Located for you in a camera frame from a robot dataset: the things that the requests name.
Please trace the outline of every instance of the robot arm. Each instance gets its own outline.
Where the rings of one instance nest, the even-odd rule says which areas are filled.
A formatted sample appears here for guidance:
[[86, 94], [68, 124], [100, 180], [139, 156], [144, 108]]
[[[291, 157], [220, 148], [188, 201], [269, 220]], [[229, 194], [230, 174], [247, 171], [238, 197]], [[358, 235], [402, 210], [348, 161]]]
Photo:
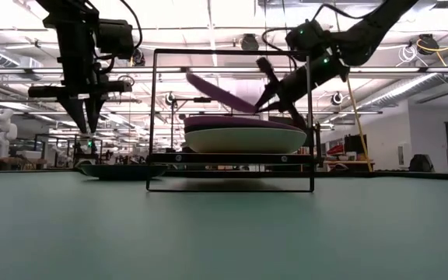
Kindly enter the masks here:
[[[418, 0], [385, 0], [344, 32], [322, 30], [315, 20], [307, 20], [290, 31], [286, 36], [289, 47], [294, 51], [309, 53], [310, 88], [315, 89], [337, 75], [345, 81], [350, 66], [366, 63], [390, 28], [417, 2]], [[306, 56], [295, 56], [295, 59], [306, 61]], [[261, 58], [257, 64], [271, 82], [266, 85], [262, 97], [255, 104], [256, 108], [264, 106], [276, 93], [280, 98], [279, 102], [258, 111], [287, 110], [294, 119], [298, 119], [299, 115], [292, 103], [307, 93], [306, 68], [300, 67], [279, 81], [267, 60]]]
[[[100, 13], [89, 0], [37, 2], [49, 12], [43, 20], [44, 26], [56, 29], [60, 47], [58, 62], [63, 66], [64, 80], [61, 81], [62, 87], [33, 86], [29, 89], [29, 96], [56, 97], [82, 133], [87, 132], [82, 111], [84, 104], [89, 129], [95, 132], [108, 93], [132, 91], [128, 82], [109, 82], [107, 76], [115, 58], [129, 59], [134, 53], [137, 46], [132, 40], [132, 26], [125, 20], [100, 19]], [[102, 53], [110, 54], [98, 57], [95, 46]], [[102, 69], [97, 59], [110, 59], [110, 66]], [[88, 93], [89, 99], [77, 99], [82, 93]]]
[[13, 110], [0, 109], [0, 156], [8, 156], [9, 140], [15, 140], [17, 127], [11, 123]]

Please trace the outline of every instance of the ceiling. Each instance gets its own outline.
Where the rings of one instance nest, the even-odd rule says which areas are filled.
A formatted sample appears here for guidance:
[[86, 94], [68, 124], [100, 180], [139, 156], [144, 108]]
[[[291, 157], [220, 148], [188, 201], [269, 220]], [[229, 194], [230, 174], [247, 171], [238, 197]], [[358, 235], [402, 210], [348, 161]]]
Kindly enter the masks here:
[[[136, 26], [132, 14], [119, 2], [114, 0], [91, 0], [99, 9], [101, 18], [126, 19], [132, 26]], [[223, 50], [239, 50], [240, 39], [245, 33], [260, 36], [266, 28], [281, 26], [297, 26], [310, 19], [319, 7], [319, 4], [286, 5], [283, 9], [280, 5], [264, 9], [258, 6], [255, 0], [127, 0], [135, 10], [141, 23], [143, 32], [142, 52], [145, 55], [146, 67], [152, 66], [153, 50], [156, 48], [203, 48], [213, 47]], [[346, 5], [350, 1], [342, 1], [339, 7], [347, 13], [360, 16], [374, 9], [375, 1], [356, 1], [358, 5]], [[412, 66], [416, 61], [423, 61], [432, 65], [439, 61], [436, 55], [412, 56], [408, 62], [403, 61], [403, 45], [410, 40], [414, 42], [421, 33], [433, 34], [441, 47], [448, 46], [448, 9], [431, 9], [436, 1], [421, 1], [411, 11], [401, 17], [392, 30], [385, 36], [380, 49], [363, 66], [375, 67], [405, 67]], [[22, 56], [31, 57], [42, 63], [44, 67], [60, 67], [56, 62], [59, 56], [56, 33], [53, 30], [43, 28], [42, 19], [47, 13], [32, 0], [0, 0], [0, 50], [14, 58]], [[337, 18], [334, 13], [324, 10], [317, 20], [331, 27], [331, 31], [337, 30]], [[356, 20], [339, 17], [341, 30], [346, 30]], [[133, 31], [134, 41], [138, 40], [138, 31]], [[285, 32], [270, 33], [268, 39], [279, 47], [285, 48]], [[251, 56], [215, 56], [212, 55], [161, 55], [158, 58], [158, 66], [207, 66], [207, 67], [254, 67], [256, 57]], [[287, 58], [270, 58], [275, 67], [289, 67]], [[118, 61], [117, 67], [129, 66], [129, 61]], [[112, 99], [123, 99], [123, 102], [107, 103], [108, 111], [147, 111], [149, 109], [152, 83], [151, 75], [132, 75], [137, 82], [132, 93], [125, 93], [120, 97], [112, 94]], [[45, 75], [40, 82], [35, 84], [58, 85], [59, 75]], [[237, 96], [253, 103], [258, 100], [264, 88], [264, 77], [257, 74], [223, 74], [208, 77], [208, 81], [218, 84], [222, 88], [235, 93]], [[372, 93], [394, 82], [391, 77], [351, 78], [351, 86], [356, 100], [364, 100]], [[1, 76], [0, 83], [12, 89], [18, 90], [24, 96], [32, 81], [17, 76]], [[193, 98], [201, 96], [197, 90], [187, 84], [183, 75], [162, 74], [156, 83], [158, 111], [170, 111], [164, 99], [167, 93], [173, 93], [177, 98]], [[348, 95], [347, 83], [340, 79], [332, 79], [313, 91], [313, 108], [316, 111], [333, 111], [343, 108], [331, 106], [330, 97], [340, 92]], [[47, 103], [46, 110], [61, 110], [56, 103]], [[299, 110], [307, 109], [306, 98], [296, 103]], [[192, 103], [188, 102], [178, 108], [179, 113], [184, 112], [223, 112], [229, 108], [219, 103]], [[329, 115], [317, 115], [322, 121]], [[66, 116], [49, 116], [53, 120], [70, 121]], [[136, 125], [143, 129], [149, 125], [148, 114], [119, 114], [123, 122]], [[161, 115], [156, 118], [156, 134], [161, 142], [170, 134], [169, 115]], [[176, 117], [176, 124], [181, 121]], [[40, 119], [46, 124], [55, 126], [53, 121]], [[127, 136], [137, 137], [138, 132]], [[182, 141], [182, 134], [177, 132], [176, 138]]]

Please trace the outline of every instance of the black cable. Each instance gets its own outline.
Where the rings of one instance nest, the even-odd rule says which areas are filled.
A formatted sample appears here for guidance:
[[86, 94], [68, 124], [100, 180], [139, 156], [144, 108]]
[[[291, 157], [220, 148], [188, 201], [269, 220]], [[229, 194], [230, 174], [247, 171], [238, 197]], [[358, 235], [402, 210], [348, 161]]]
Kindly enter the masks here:
[[136, 24], [138, 25], [138, 30], [139, 30], [139, 42], [136, 44], [135, 49], [137, 49], [142, 41], [143, 41], [143, 32], [141, 31], [141, 24], [139, 24], [139, 19], [138, 16], [136, 15], [136, 13], [134, 12], [134, 10], [131, 8], [131, 6], [125, 1], [125, 0], [120, 0], [122, 2], [122, 4], [124, 4], [124, 6], [129, 9], [129, 11], [132, 13], [132, 15], [134, 16], [134, 19], [136, 21]]
[[112, 59], [110, 60], [110, 65], [108, 65], [108, 67], [106, 67], [105, 69], [101, 69], [98, 71], [98, 74], [107, 74], [110, 73], [110, 71], [112, 71], [112, 69], [115, 66], [115, 56], [112, 57]]
[[316, 12], [316, 14], [314, 15], [314, 17], [312, 18], [312, 21], [314, 21], [314, 20], [317, 18], [317, 16], [319, 15], [320, 11], [321, 11], [323, 8], [328, 8], [328, 9], [330, 9], [330, 10], [336, 12], [336, 13], [339, 13], [340, 15], [342, 15], [342, 16], [344, 16], [344, 17], [348, 17], [349, 19], [365, 19], [367, 16], [369, 16], [370, 14], [373, 13], [373, 11], [371, 11], [371, 12], [368, 12], [367, 14], [365, 14], [364, 16], [352, 16], [352, 15], [349, 15], [348, 13], [346, 13], [346, 12], [340, 10], [339, 8], [337, 8], [337, 7], [333, 6], [333, 5], [330, 5], [330, 4], [322, 4], [322, 5], [319, 7], [319, 9], [317, 10], [317, 12]]
[[[283, 7], [283, 16], [285, 17], [285, 30], [288, 30], [288, 25], [286, 24], [286, 8], [285, 8], [285, 0], [281, 0], [281, 5]], [[289, 64], [289, 71], [292, 71], [292, 58], [290, 58], [288, 60], [288, 64]]]
[[[266, 36], [267, 36], [268, 33], [272, 32], [272, 31], [292, 30], [292, 29], [293, 29], [292, 27], [278, 27], [278, 28], [271, 28], [271, 29], [265, 30], [265, 31], [262, 33], [262, 36], [261, 36], [262, 42], [264, 42], [264, 44], [265, 44], [266, 46], [269, 46], [269, 47], [271, 47], [271, 48], [273, 48], [273, 49], [275, 49], [275, 50], [277, 50], [277, 51], [283, 51], [281, 48], [276, 47], [276, 46], [275, 46], [274, 44], [272, 44], [272, 43], [269, 43], [269, 42], [268, 42], [268, 39], [267, 39]], [[297, 65], [296, 65], [296, 60], [295, 60], [295, 58], [293, 58], [293, 56], [291, 56], [291, 55], [288, 55], [288, 58], [289, 58], [289, 60], [293, 63], [293, 68], [294, 68], [294, 69], [297, 69], [298, 67], [297, 67]]]

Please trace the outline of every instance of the cable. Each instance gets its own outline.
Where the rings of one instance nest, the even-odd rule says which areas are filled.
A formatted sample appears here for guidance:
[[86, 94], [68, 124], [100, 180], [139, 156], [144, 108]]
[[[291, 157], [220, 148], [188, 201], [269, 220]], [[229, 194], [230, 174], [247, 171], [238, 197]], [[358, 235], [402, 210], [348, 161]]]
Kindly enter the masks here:
[[420, 47], [421, 49], [425, 50], [425, 51], [447, 51], [447, 50], [448, 50], [448, 47], [445, 47], [445, 48], [442, 48], [442, 49], [440, 49], [440, 48], [438, 48], [438, 49], [432, 49], [432, 48], [428, 48], [428, 47], [423, 47], [422, 45], [419, 44], [419, 42], [421, 42], [421, 41], [422, 41], [422, 40], [419, 39], [419, 40], [416, 42], [416, 45], [417, 45], [418, 47]]
[[445, 63], [445, 61], [443, 60], [442, 55], [440, 54], [439, 51], [436, 52], [436, 55], [439, 57], [439, 59], [442, 62], [443, 66], [447, 67], [447, 63]]
[[371, 11], [371, 12], [368, 12], [367, 14], [365, 14], [364, 16], [352, 16], [352, 15], [349, 15], [348, 13], [346, 13], [346, 12], [340, 10], [340, 9], [337, 8], [336, 6], [333, 6], [333, 5], [330, 5], [330, 4], [322, 4], [322, 5], [319, 7], [319, 9], [317, 10], [317, 12], [316, 12], [316, 14], [314, 15], [314, 17], [312, 18], [312, 21], [314, 21], [314, 20], [317, 18], [317, 16], [319, 15], [320, 11], [321, 11], [323, 8], [328, 8], [328, 9], [334, 11], [336, 14], [340, 14], [340, 15], [342, 15], [342, 16], [344, 16], [344, 17], [348, 17], [349, 19], [365, 19], [367, 16], [369, 16], [370, 14], [373, 13], [373, 11]]
[[135, 49], [137, 49], [139, 47], [139, 45], [143, 42], [143, 32], [141, 30], [141, 24], [139, 24], [138, 16], [134, 12], [134, 10], [131, 8], [131, 6], [125, 0], [120, 0], [120, 2], [122, 2], [122, 4], [124, 4], [124, 6], [129, 10], [129, 12], [132, 13], [132, 15], [134, 16], [134, 20], [136, 21], [136, 24], [138, 25], [139, 42], [134, 47]]
[[110, 71], [112, 71], [112, 69], [115, 66], [115, 57], [113, 56], [112, 59], [110, 60], [110, 64], [108, 65], [108, 67], [106, 67], [105, 69], [101, 69], [98, 71], [98, 74], [107, 74], [110, 73]]
[[401, 60], [401, 63], [395, 65], [395, 67], [399, 67], [404, 63], [409, 63], [418, 57], [418, 49], [415, 46], [405, 46], [402, 47], [398, 51], [398, 57]]
[[[266, 37], [268, 33], [272, 32], [272, 31], [279, 31], [279, 30], [293, 30], [293, 28], [292, 27], [278, 27], [278, 28], [271, 28], [271, 29], [265, 30], [262, 33], [261, 39], [262, 39], [262, 42], [264, 42], [264, 44], [266, 45], [266, 47], [269, 46], [277, 51], [283, 51], [280, 47], [276, 47], [274, 44], [269, 43], [268, 39]], [[289, 60], [293, 63], [293, 68], [297, 69], [298, 66], [296, 64], [295, 58], [293, 58], [293, 56], [291, 56], [291, 55], [287, 55], [287, 56], [288, 56]]]
[[[288, 30], [288, 25], [286, 24], [285, 0], [281, 0], [281, 4], [282, 4], [282, 7], [283, 7], [283, 16], [285, 17], [285, 30], [287, 31]], [[289, 58], [289, 60], [288, 60], [289, 71], [291, 72], [292, 71], [292, 60], [294, 61], [294, 59], [292, 59], [290, 57], [288, 57], [288, 58]]]
[[[335, 11], [334, 16], [336, 17], [336, 25], [337, 25], [337, 28], [338, 28], [338, 32], [340, 32], [341, 31], [340, 21], [338, 19], [338, 14], [336, 13], [336, 11]], [[373, 171], [373, 165], [371, 164], [371, 159], [369, 159], [369, 156], [368, 156], [367, 144], [366, 144], [366, 141], [364, 140], [364, 132], [362, 132], [362, 125], [361, 125], [361, 121], [359, 119], [359, 114], [357, 114], [357, 105], [355, 104], [355, 98], [354, 98], [354, 94], [352, 92], [352, 87], [350, 85], [350, 78], [349, 77], [347, 77], [347, 87], [348, 87], [348, 94], [350, 95], [350, 101], [352, 102], [352, 108], [354, 110], [355, 122], [357, 123], [357, 128], [359, 129], [359, 136], [361, 138], [362, 147], [364, 149], [364, 156], [365, 156], [366, 161], [367, 161], [367, 168], [368, 168], [368, 170], [370, 172], [372, 172]]]

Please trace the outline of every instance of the desk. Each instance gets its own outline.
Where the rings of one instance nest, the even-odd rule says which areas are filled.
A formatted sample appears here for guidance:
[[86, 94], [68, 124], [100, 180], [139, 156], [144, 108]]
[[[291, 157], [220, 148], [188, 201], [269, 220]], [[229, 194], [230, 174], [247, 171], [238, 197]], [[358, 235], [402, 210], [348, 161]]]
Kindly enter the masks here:
[[[216, 182], [152, 184], [193, 180]], [[448, 279], [448, 181], [316, 180], [313, 194], [169, 194], [0, 173], [0, 280]]]
[[45, 159], [21, 159], [17, 157], [5, 157], [0, 158], [0, 163], [3, 163], [7, 166], [17, 166], [20, 165], [24, 170], [31, 170], [34, 167], [40, 169], [38, 166], [42, 166], [47, 163]]
[[[336, 161], [324, 161], [324, 165], [327, 165], [328, 169], [334, 167], [337, 164], [344, 164], [346, 165], [351, 171], [369, 171], [367, 168], [367, 162], [366, 161], [343, 161], [343, 160], [336, 160]], [[371, 161], [371, 166], [374, 170], [374, 162]]]

